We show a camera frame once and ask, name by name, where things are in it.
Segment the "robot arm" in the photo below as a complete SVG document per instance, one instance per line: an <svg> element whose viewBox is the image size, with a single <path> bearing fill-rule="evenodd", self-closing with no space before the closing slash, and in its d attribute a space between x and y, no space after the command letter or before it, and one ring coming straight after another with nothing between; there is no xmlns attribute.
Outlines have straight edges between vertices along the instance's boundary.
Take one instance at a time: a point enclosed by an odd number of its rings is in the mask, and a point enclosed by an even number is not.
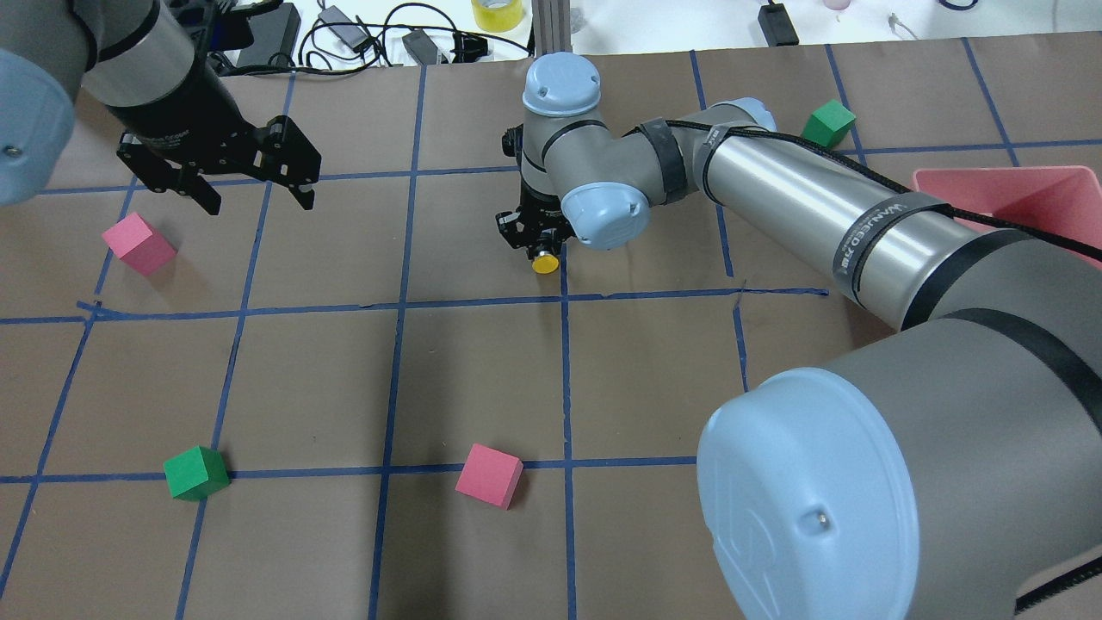
<svg viewBox="0 0 1102 620"><path fill-rule="evenodd" d="M174 2L213 24L216 6ZM11 0L0 8L0 204L41 191L73 128L83 86L127 128L118 155L154 192L222 198L203 174L240 172L285 185L313 206L321 155L279 116L241 116L199 48L161 0Z"/></svg>
<svg viewBox="0 0 1102 620"><path fill-rule="evenodd" d="M1008 620L1031 575L1102 544L1102 272L777 134L752 99L614 139L580 56L530 67L521 200L537 271L608 249L692 191L904 331L781 373L706 424L698 477L749 620Z"/></svg>

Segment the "pink bin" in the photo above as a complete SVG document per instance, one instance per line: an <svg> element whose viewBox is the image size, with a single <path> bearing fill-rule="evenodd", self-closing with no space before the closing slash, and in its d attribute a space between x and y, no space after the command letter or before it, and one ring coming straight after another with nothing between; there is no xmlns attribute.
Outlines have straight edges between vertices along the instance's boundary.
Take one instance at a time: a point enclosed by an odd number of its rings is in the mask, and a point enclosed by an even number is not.
<svg viewBox="0 0 1102 620"><path fill-rule="evenodd" d="M912 185L958 208L1102 247L1102 186L1094 171L1083 165L923 168L915 171ZM1083 260L1102 269L1098 260Z"/></svg>

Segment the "blue joint cap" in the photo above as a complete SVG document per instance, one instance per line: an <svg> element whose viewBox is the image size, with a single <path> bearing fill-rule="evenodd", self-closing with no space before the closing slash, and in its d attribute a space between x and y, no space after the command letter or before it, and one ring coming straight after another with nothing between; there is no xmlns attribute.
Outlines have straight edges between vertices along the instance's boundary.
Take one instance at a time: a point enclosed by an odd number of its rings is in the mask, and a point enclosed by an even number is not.
<svg viewBox="0 0 1102 620"><path fill-rule="evenodd" d="M730 101L720 101L715 104L716 106L735 106L736 108L743 110L744 112L750 115L754 122L768 129L769 131L777 130L777 120L773 118L773 112L765 107L760 100L754 97L743 97L741 99L731 99Z"/></svg>
<svg viewBox="0 0 1102 620"><path fill-rule="evenodd" d="M822 369L784 372L720 407L696 456L704 523L747 620L904 620L918 505L875 405Z"/></svg>
<svg viewBox="0 0 1102 620"><path fill-rule="evenodd" d="M585 113L601 100L601 74L593 63L570 52L540 56L528 67L521 100L540 116Z"/></svg>
<svg viewBox="0 0 1102 620"><path fill-rule="evenodd" d="M50 181L73 134L73 101L39 65L0 50L0 205L23 202Z"/></svg>
<svg viewBox="0 0 1102 620"><path fill-rule="evenodd" d="M562 213L577 240L594 249L612 249L638 237L650 222L650 203L624 183L603 181L574 187L562 198Z"/></svg>

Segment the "cube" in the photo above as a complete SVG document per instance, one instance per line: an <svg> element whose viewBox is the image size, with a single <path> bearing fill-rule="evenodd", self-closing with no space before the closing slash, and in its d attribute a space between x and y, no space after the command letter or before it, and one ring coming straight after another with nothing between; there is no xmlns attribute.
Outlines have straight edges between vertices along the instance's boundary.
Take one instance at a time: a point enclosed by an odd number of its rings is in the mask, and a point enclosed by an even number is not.
<svg viewBox="0 0 1102 620"><path fill-rule="evenodd" d="M102 235L111 251L142 275L156 271L176 254L176 248L137 213L131 213Z"/></svg>
<svg viewBox="0 0 1102 620"><path fill-rule="evenodd" d="M188 502L197 502L229 486L222 455L202 446L164 461L164 478L172 497Z"/></svg>
<svg viewBox="0 0 1102 620"><path fill-rule="evenodd" d="M512 492L517 490L517 481L520 480L523 468L525 465L517 457L475 444L467 455L467 463L463 465L455 490L501 510L509 510Z"/></svg>
<svg viewBox="0 0 1102 620"><path fill-rule="evenodd" d="M811 118L803 126L803 135L808 140L833 149L845 137L845 132L853 127L857 117L839 101L831 99L823 107L811 112Z"/></svg>

